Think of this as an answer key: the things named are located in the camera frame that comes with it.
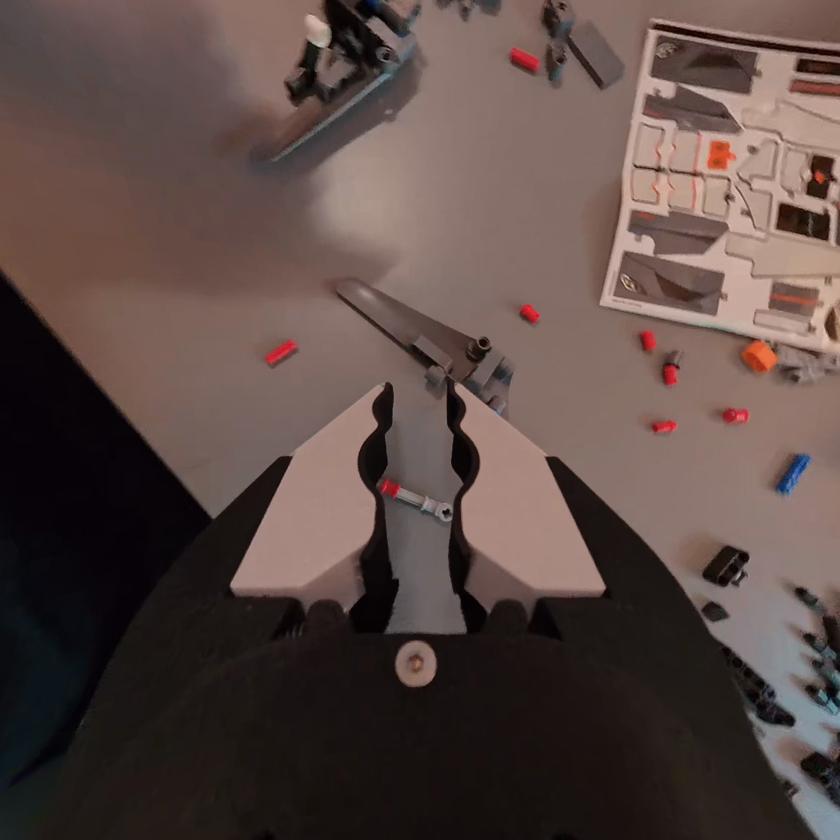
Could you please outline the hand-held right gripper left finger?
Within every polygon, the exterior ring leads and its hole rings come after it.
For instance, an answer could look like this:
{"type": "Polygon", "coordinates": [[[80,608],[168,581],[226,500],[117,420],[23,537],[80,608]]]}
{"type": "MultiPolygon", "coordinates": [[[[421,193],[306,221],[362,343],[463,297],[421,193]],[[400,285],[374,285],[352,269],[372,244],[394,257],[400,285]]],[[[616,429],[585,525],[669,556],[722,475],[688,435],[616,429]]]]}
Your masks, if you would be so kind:
{"type": "Polygon", "coordinates": [[[376,385],[289,457],[230,582],[236,597],[290,599],[308,611],[335,602],[354,628],[392,619],[394,573],[384,502],[392,384],[376,385]]]}

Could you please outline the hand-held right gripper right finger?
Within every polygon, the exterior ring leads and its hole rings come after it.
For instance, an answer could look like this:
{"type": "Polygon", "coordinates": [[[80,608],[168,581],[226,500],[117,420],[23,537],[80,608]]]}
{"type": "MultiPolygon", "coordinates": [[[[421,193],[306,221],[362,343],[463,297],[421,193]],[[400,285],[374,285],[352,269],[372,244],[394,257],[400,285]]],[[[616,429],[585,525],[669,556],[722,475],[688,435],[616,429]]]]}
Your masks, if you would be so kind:
{"type": "Polygon", "coordinates": [[[549,457],[506,419],[450,382],[455,498],[448,567],[468,633],[498,603],[531,620],[543,599],[596,599],[606,583],[550,467],[549,457]]]}

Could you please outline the pile of black lego pieces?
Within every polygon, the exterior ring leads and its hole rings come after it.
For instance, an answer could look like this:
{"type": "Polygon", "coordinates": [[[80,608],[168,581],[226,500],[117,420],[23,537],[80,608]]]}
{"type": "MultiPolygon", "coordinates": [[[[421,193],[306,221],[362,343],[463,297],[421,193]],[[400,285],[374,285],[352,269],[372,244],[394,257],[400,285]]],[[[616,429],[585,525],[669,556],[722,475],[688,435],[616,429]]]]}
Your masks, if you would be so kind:
{"type": "MultiPolygon", "coordinates": [[[[717,587],[739,587],[748,576],[749,554],[730,545],[722,547],[702,571],[702,578],[717,587]]],[[[805,693],[819,708],[838,718],[839,713],[839,645],[838,618],[810,590],[796,586],[795,598],[822,621],[823,636],[805,633],[806,646],[816,654],[812,667],[818,680],[805,685],[805,693]]],[[[730,646],[719,643],[742,704],[759,721],[792,729],[796,718],[779,702],[775,688],[730,646]]],[[[800,762],[801,770],[822,791],[835,808],[839,806],[838,753],[810,752],[800,762]]]]}

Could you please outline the grey lego wing assembly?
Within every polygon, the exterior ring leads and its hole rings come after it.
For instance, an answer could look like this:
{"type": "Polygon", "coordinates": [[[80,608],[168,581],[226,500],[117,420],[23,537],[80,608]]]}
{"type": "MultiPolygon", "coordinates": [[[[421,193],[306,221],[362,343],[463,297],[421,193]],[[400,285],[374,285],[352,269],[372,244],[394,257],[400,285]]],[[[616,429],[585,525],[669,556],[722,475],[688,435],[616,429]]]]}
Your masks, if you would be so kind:
{"type": "Polygon", "coordinates": [[[294,112],[249,153],[277,162],[394,78],[413,57],[419,1],[324,1],[306,16],[301,56],[285,79],[294,112]]]}
{"type": "Polygon", "coordinates": [[[442,393],[461,384],[496,414],[508,418],[512,359],[488,337],[471,337],[355,278],[334,290],[353,310],[401,346],[424,367],[427,389],[442,393]]]}

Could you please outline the grey lego axle, red bush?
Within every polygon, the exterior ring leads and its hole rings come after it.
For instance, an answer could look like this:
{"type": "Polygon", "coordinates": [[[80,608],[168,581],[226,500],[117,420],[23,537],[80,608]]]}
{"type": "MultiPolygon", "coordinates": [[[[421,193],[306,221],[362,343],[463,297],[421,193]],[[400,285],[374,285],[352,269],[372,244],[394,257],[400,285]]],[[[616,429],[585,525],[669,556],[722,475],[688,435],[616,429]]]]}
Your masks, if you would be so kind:
{"type": "Polygon", "coordinates": [[[409,505],[441,522],[450,523],[453,520],[454,508],[450,502],[439,501],[429,496],[416,493],[388,478],[381,479],[377,488],[383,496],[409,505]]]}

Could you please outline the blue lego pin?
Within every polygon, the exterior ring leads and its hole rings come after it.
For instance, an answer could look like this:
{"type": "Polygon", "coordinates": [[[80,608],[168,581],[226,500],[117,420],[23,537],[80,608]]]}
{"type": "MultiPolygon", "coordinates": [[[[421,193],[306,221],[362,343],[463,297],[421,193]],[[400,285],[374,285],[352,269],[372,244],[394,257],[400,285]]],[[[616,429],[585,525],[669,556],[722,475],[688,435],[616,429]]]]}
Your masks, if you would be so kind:
{"type": "Polygon", "coordinates": [[[781,473],[776,485],[775,491],[785,497],[788,497],[799,486],[804,473],[807,471],[812,463],[812,457],[805,453],[795,454],[790,458],[790,462],[785,467],[784,472],[781,473]]]}

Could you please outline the grey lego connector piece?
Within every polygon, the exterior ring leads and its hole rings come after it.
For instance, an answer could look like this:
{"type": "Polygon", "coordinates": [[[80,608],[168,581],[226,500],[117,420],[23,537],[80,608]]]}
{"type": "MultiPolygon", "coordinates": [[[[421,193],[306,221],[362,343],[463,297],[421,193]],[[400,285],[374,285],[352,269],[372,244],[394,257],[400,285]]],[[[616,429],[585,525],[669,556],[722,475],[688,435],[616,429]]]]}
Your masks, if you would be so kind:
{"type": "Polygon", "coordinates": [[[815,353],[789,345],[771,345],[776,356],[775,369],[795,384],[811,384],[839,373],[837,353],[815,353]]]}

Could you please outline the lego sticker sheet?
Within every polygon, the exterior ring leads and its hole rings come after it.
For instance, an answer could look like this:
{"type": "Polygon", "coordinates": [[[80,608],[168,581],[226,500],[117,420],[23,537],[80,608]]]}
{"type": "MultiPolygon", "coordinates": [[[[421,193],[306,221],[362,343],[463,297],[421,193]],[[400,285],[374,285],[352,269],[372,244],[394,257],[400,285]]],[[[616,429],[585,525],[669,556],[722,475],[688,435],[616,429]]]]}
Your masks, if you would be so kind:
{"type": "Polygon", "coordinates": [[[652,19],[601,306],[839,346],[839,47],[652,19]]]}

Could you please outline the dark grey flat lego tile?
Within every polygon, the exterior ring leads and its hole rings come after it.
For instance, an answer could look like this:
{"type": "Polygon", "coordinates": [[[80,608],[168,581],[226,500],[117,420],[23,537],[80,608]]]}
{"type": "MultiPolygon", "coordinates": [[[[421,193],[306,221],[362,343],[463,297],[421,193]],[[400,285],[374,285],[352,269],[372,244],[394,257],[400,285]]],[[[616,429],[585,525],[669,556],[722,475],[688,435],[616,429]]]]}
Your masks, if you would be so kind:
{"type": "Polygon", "coordinates": [[[572,55],[601,91],[623,78],[624,63],[592,21],[575,24],[568,43],[572,55]]]}

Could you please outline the person's black trouser leg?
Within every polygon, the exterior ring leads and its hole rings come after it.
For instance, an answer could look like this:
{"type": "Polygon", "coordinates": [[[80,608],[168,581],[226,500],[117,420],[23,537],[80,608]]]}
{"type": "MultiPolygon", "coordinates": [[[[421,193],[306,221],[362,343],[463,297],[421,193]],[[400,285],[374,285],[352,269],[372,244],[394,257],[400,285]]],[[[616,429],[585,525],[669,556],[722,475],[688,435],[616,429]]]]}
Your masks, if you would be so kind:
{"type": "Polygon", "coordinates": [[[210,517],[1,278],[1,786],[67,748],[210,517]]]}

